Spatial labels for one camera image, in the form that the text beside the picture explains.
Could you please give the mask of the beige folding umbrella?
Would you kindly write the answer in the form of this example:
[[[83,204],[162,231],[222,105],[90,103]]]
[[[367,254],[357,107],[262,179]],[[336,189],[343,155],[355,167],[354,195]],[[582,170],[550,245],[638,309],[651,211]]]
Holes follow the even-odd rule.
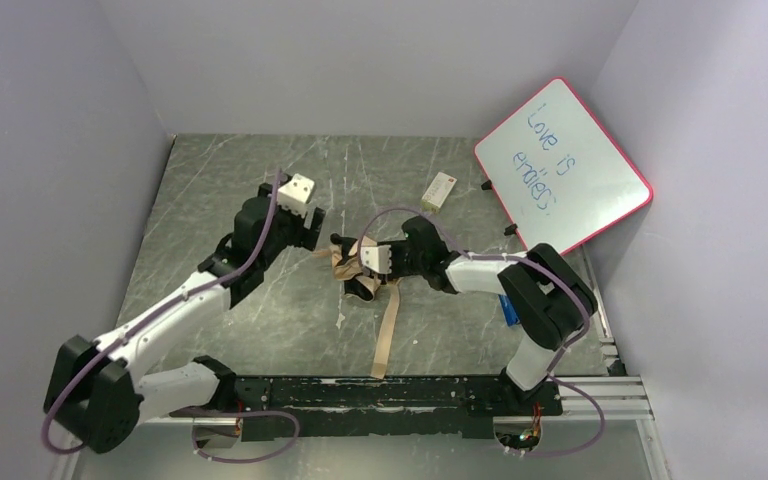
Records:
[[[350,240],[347,253],[343,253],[339,245],[330,245],[326,249],[314,251],[313,256],[330,261],[333,277],[343,283],[345,295],[371,302],[382,288],[388,291],[389,299],[378,331],[370,371],[372,378],[382,380],[388,371],[401,295],[398,279],[387,280],[383,274],[366,273],[363,270],[359,255],[371,253],[374,247],[378,247],[378,242],[364,236],[360,242]]]

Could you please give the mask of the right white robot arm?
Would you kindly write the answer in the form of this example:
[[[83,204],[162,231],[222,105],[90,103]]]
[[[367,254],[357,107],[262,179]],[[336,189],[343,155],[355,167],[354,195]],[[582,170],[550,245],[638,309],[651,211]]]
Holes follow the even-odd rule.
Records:
[[[388,255],[382,274],[420,276],[444,293],[482,292],[508,300],[524,335],[503,374],[523,392],[548,379],[598,310],[593,290],[549,244],[513,254],[456,251],[422,216],[405,221],[402,232],[402,240],[381,243]]]

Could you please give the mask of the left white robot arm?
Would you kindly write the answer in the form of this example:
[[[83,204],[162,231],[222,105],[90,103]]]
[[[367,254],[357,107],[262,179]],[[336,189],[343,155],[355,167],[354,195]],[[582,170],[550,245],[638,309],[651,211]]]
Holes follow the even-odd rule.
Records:
[[[150,370],[186,335],[254,292],[285,249],[315,248],[325,216],[310,205],[315,189],[301,174],[278,174],[243,203],[232,232],[171,294],[93,340],[76,335],[64,342],[44,399],[44,447],[61,455],[84,448],[106,453],[166,414],[243,408],[236,374],[210,356]]]

